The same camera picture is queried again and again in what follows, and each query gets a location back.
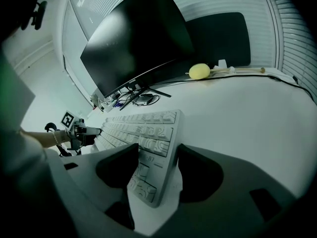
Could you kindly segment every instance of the bracelet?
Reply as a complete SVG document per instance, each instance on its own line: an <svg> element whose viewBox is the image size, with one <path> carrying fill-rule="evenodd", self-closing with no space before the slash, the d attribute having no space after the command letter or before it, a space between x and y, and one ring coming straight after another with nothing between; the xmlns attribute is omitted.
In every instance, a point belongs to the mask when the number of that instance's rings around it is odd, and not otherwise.
<svg viewBox="0 0 317 238"><path fill-rule="evenodd" d="M58 140L57 140L57 138L56 138L56 136L55 136L55 132L54 132L54 131L53 131L53 137L54 137L54 139L55 139L56 145L59 145Z"/></svg>

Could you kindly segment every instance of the electronic device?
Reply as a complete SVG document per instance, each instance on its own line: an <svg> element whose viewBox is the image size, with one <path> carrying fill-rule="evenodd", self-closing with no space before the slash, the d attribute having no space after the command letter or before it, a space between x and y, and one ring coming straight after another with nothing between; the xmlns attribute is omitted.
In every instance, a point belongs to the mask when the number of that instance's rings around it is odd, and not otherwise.
<svg viewBox="0 0 317 238"><path fill-rule="evenodd" d="M146 87L146 74L193 52L173 0L124 0L93 33L81 60L107 97L134 82Z"/></svg>
<svg viewBox="0 0 317 238"><path fill-rule="evenodd" d="M83 146L92 145L97 135L100 135L101 129L86 127L85 121L78 118L70 111L66 111L60 123L66 128L66 133L70 138L71 148L68 150L79 150Z"/></svg>
<svg viewBox="0 0 317 238"><path fill-rule="evenodd" d="M151 95L151 96L144 96L144 95L141 95L136 101L135 103L138 104L138 105L142 105L142 106L146 106L148 104L150 104L153 100L154 96Z"/></svg>
<svg viewBox="0 0 317 238"><path fill-rule="evenodd" d="M100 151L139 144L139 165L128 189L146 204L157 207L172 168L176 165L182 113L180 110L107 118L95 139Z"/></svg>

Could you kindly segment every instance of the monitor stand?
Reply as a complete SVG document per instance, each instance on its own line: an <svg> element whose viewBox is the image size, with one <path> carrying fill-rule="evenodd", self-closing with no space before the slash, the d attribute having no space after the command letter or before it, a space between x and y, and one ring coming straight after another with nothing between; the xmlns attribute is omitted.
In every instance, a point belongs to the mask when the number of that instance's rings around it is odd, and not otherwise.
<svg viewBox="0 0 317 238"><path fill-rule="evenodd" d="M160 95L163 95L163 96L166 96L166 97L172 97L171 95L169 94L166 94L166 93L163 93L163 92L160 92L158 90L154 90L148 86L142 88L132 99L128 100L121 108L120 110L123 110L126 106L128 106L132 101L134 101L136 98L138 98L141 94L143 94L145 91L151 91L151 92L154 92L154 93L157 93L157 94L160 94Z"/></svg>

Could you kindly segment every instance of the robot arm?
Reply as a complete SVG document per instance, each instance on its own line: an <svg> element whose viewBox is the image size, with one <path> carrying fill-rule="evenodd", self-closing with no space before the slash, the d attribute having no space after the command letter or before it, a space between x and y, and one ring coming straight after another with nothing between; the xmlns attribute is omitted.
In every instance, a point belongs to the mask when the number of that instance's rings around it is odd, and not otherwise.
<svg viewBox="0 0 317 238"><path fill-rule="evenodd" d="M71 148L68 150L79 150L83 146L92 145L97 135L100 135L100 128L85 126L85 121L78 118L69 111L65 113L61 124L66 128L66 134L70 138Z"/></svg>

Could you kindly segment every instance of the person's arm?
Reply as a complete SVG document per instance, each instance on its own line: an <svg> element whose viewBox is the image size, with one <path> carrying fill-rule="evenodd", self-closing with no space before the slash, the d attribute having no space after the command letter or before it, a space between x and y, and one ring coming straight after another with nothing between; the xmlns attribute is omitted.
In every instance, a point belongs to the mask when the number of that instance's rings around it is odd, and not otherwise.
<svg viewBox="0 0 317 238"><path fill-rule="evenodd" d="M23 133L24 135L29 135L29 136L37 139L44 148L49 148L49 147L52 147L55 145L60 145L61 143L65 143L65 142L70 141L70 138L67 136L65 130L54 131L54 135L57 139L58 144L56 143L56 140L55 140L52 132L49 132L49 133L26 132L24 130L21 130L21 133Z"/></svg>

